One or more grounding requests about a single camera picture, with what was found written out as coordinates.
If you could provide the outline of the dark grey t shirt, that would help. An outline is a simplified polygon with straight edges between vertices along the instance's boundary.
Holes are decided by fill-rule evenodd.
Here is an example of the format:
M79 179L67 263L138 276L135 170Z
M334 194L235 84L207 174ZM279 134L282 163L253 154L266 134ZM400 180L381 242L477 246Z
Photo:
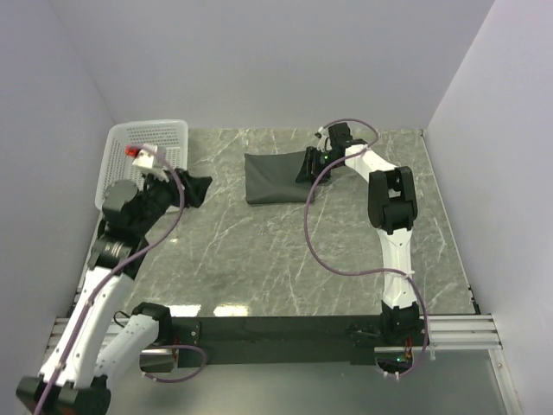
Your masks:
M311 182L296 182L304 151L274 155L245 154L245 200L249 205L305 203Z

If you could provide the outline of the white perforated plastic basket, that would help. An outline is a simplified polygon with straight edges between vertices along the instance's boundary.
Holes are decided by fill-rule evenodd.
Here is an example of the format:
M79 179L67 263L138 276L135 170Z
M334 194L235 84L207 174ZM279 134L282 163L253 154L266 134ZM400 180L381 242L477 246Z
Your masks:
M147 145L162 150L175 169L188 167L188 123L179 119L136 121L112 126L108 132L97 183L95 206L101 209L107 189L119 180L143 186L147 166L143 156L136 160L127 150Z

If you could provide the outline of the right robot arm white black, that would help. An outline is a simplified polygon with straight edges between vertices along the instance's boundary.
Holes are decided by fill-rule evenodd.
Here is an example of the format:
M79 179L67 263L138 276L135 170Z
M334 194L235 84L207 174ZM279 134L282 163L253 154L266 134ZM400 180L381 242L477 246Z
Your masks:
M420 319L423 301L412 284L411 238L418 216L414 176L411 168L390 163L372 150L379 139L374 127L367 126L374 133L374 139L368 143L353 136L349 121L343 118L320 127L315 133L317 144L305 151L296 178L298 182L311 184L303 232L312 256L324 268L341 276L362 276L362 271L334 269L316 254L308 230L308 209L317 186L330 179L332 169L347 167L366 181L368 219L377 231L383 258L381 268L367 272L384 275L378 335L384 342L398 345L423 324Z

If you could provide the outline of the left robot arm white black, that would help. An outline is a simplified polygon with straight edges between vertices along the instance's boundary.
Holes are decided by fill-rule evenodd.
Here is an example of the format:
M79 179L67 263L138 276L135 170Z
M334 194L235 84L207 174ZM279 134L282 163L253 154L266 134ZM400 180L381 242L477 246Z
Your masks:
M141 303L109 343L105 336L143 262L148 231L171 207L199 208L213 179L183 169L161 180L113 182L105 191L85 283L60 340L36 376L24 376L16 396L34 414L105 414L116 380L152 346L174 341L169 308Z

